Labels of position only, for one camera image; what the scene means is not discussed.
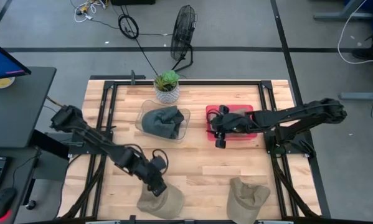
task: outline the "desk leg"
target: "desk leg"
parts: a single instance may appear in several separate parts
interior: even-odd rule
[[[373,100],[373,93],[340,93],[340,100]]]
[[[321,21],[345,21],[362,4],[364,0],[350,0],[341,12],[319,12],[313,15],[313,18]],[[356,12],[351,20],[372,19],[373,14]]]

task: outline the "monitor screen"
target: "monitor screen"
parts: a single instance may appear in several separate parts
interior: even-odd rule
[[[0,78],[28,75],[30,71],[0,48]]]

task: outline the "wooden tabletop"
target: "wooden tabletop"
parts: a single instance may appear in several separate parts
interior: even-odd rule
[[[90,80],[83,104],[83,116],[88,124],[96,126],[104,80]],[[293,99],[287,80],[272,80],[278,110],[293,107]],[[108,94],[105,124],[111,92]],[[169,169],[164,179],[178,187],[185,195],[184,208],[177,219],[227,220],[229,180],[241,177],[244,182],[270,188],[271,195],[261,208],[258,218],[279,219],[280,211],[270,156],[265,149],[262,134],[248,141],[227,141],[226,149],[218,149],[209,141],[206,133],[205,107],[207,105],[252,105],[261,110],[258,88],[251,85],[181,85],[181,96],[174,104],[191,112],[186,135],[182,142],[170,142],[147,136],[135,127],[135,121],[146,100],[158,103],[153,86],[119,86],[116,96],[113,125],[116,126],[113,142],[135,143],[141,146],[148,158],[154,149],[166,151]],[[293,185],[312,211],[321,213],[307,158],[302,154],[289,154],[288,161]],[[63,187],[63,215],[82,192],[89,156],[81,156],[69,167]],[[99,219],[158,219],[139,211],[136,203],[142,182],[126,175],[107,160],[98,213]],[[288,194],[283,187],[286,209],[291,215]],[[92,200],[89,203],[89,214]]]

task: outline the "beige hat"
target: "beige hat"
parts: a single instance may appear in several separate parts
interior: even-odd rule
[[[176,218],[184,206],[184,195],[175,186],[166,183],[167,189],[158,197],[142,186],[142,194],[136,204],[142,212],[150,213],[163,219]]]
[[[270,195],[268,187],[243,183],[239,177],[230,180],[228,217],[237,224],[251,224]]]

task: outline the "black fan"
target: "black fan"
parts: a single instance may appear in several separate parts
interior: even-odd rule
[[[176,18],[171,40],[171,57],[177,60],[177,63],[172,70],[175,70],[176,72],[193,64],[193,47],[191,41],[195,27],[196,14],[194,13],[194,9],[190,5],[183,6],[181,10],[179,10]],[[175,69],[179,62],[185,59],[188,49],[191,51],[190,63],[182,68]]]

